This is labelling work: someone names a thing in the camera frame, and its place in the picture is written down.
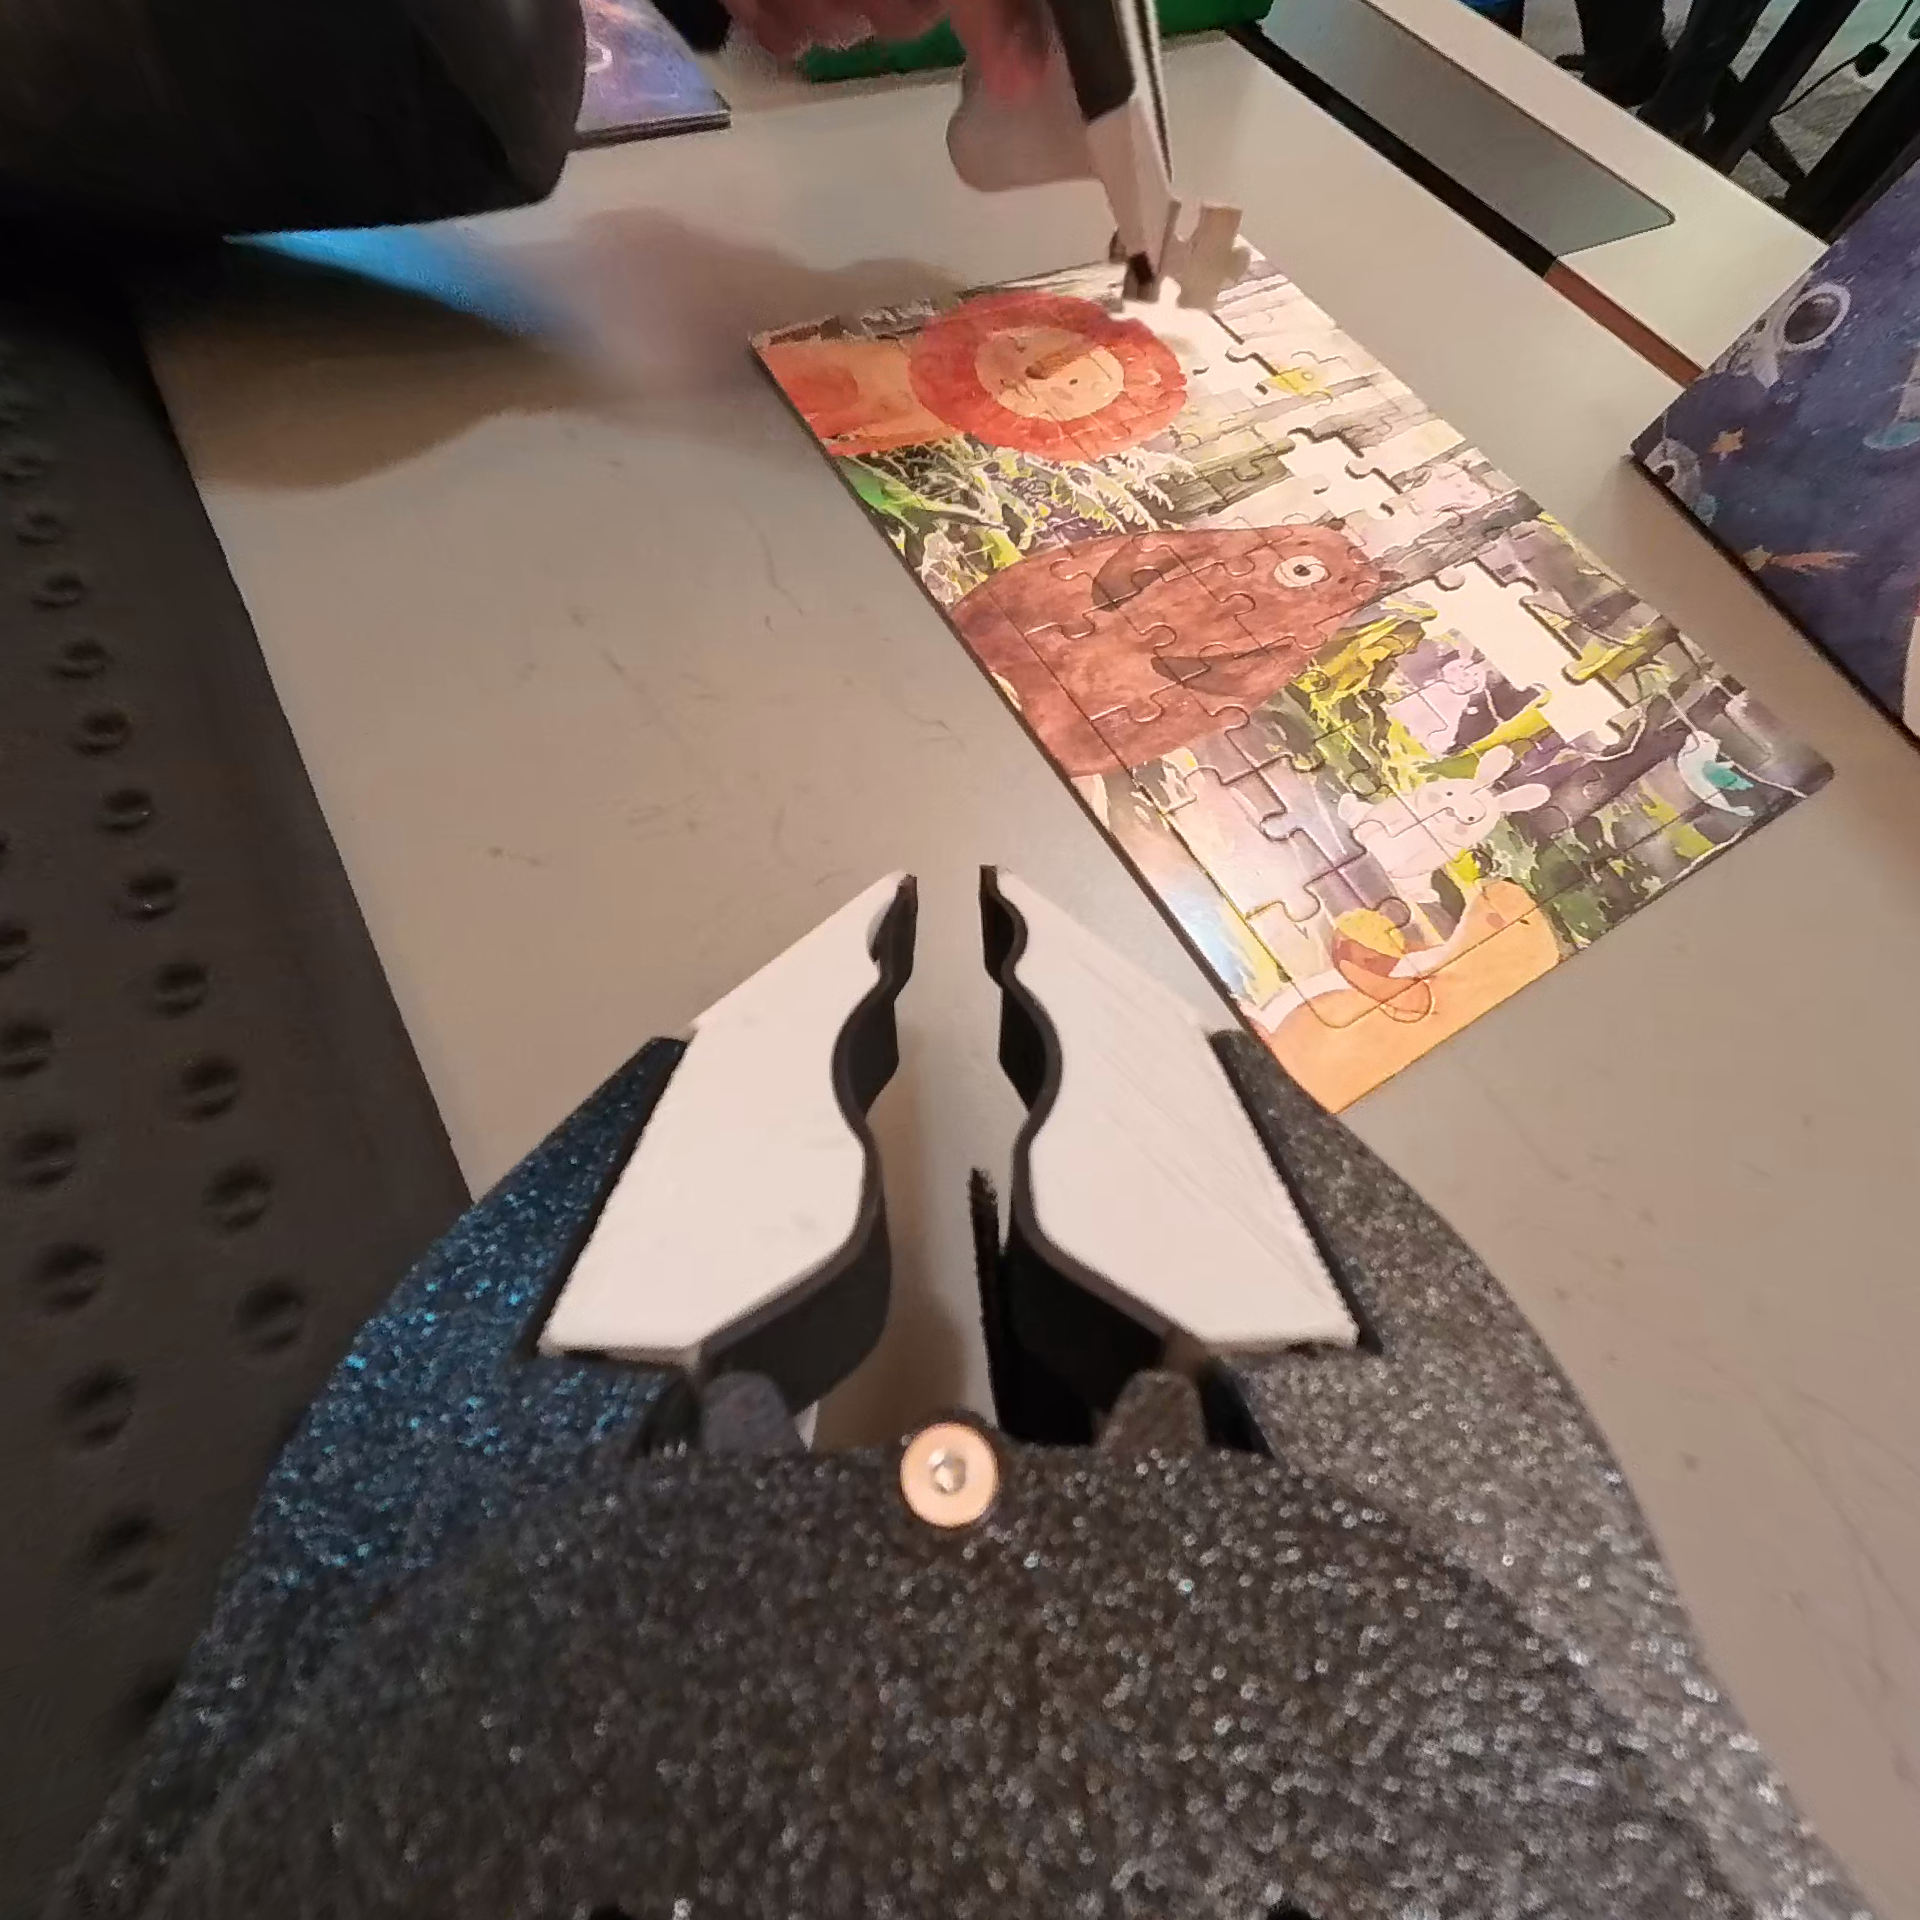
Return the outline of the dark perforated panel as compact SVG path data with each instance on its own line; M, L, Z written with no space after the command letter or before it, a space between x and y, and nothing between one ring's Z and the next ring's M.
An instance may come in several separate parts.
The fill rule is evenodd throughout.
M2 1866L37 1915L468 1189L128 315L5 295Z

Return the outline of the person's left hand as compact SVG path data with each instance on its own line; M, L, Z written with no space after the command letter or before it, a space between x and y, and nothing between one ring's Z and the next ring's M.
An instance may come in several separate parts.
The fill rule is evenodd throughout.
M1050 66L1052 33L1029 2L725 2L731 22L777 58L816 45L911 41L946 22L989 91L1018 98Z

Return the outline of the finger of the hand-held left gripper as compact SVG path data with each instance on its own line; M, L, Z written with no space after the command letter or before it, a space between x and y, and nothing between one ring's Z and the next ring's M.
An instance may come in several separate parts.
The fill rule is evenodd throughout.
M1088 121L1088 160L1103 185L1111 218L1111 261L1123 264L1124 295L1155 295L1161 288L1164 247L1141 247L1136 238L1136 199L1131 174L1131 113L1105 111Z
M1164 249L1176 211L1176 197L1161 58L1161 19L1155 2L1124 5L1124 38L1135 73L1130 139L1136 238L1143 249Z

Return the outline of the dark blue illustrated puzzle box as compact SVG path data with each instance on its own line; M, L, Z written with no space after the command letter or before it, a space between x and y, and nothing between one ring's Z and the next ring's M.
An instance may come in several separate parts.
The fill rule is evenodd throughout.
M1629 454L1919 736L1919 171L1873 200Z

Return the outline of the forest animal jigsaw puzzle board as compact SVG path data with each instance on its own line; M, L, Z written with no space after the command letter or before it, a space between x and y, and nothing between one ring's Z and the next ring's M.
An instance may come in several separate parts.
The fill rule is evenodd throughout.
M1260 256L752 337L1217 984L1340 1113L1834 767Z

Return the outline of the large white grey puzzle piece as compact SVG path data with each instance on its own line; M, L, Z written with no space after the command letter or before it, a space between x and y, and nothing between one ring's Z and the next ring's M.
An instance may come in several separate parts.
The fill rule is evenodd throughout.
M1211 310L1249 274L1255 249L1242 232L1242 208L1219 200L1168 199L1143 223L1117 223L1111 261L1121 264L1121 298Z

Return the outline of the green plastic bin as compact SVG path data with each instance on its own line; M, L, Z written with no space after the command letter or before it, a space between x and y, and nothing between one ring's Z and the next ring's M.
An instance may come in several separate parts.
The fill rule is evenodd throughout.
M1258 24L1271 2L1157 2L1160 33L1176 41L1203 31ZM941 19L914 38L866 38L845 47L810 47L797 57L797 73L813 85L885 79L961 66L962 45L951 22Z

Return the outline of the person's left forearm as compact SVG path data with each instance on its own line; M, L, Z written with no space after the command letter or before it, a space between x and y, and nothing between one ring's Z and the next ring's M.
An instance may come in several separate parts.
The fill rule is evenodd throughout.
M434 223L553 191L573 2L5 2L5 232Z

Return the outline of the light blue board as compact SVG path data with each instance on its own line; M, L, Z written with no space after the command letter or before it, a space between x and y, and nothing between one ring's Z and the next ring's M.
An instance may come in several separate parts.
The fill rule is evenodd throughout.
M585 73L573 149L731 125L731 106L652 2L584 2Z

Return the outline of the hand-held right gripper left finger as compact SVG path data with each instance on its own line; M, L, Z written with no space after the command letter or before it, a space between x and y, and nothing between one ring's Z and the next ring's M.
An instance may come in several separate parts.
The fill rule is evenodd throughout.
M871 1113L920 885L888 872L703 1010L562 1266L540 1353L860 1363L890 1311Z

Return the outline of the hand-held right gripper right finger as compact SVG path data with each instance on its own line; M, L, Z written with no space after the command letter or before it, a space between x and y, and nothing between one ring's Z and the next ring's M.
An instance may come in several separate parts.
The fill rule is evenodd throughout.
M1067 1285L1210 1353L1349 1350L1361 1322L1215 1030L1026 879L984 869L1013 1221Z

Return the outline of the grey desk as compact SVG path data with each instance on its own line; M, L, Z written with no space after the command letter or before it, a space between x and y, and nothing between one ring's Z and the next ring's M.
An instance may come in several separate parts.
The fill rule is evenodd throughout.
M820 1416L866 1443L989 1406L969 1173L1019 1106L979 869L1224 1005L752 361L1082 262L1099 194L969 194L945 81L721 89L730 129L419 241L503 328L226 254L146 334L473 1190L920 878L893 1317ZM1349 1123L1552 1343L1793 1793L1916 1915L1916 750L1627 467L1674 387L1640 347L1233 38L1168 50L1168 105L1189 189L1834 767Z

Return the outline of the dark grey desk flap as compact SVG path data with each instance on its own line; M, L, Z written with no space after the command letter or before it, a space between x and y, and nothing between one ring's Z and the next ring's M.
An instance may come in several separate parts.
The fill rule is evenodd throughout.
M1383 5L1276 2L1233 37L1539 275L1674 223L1669 205Z

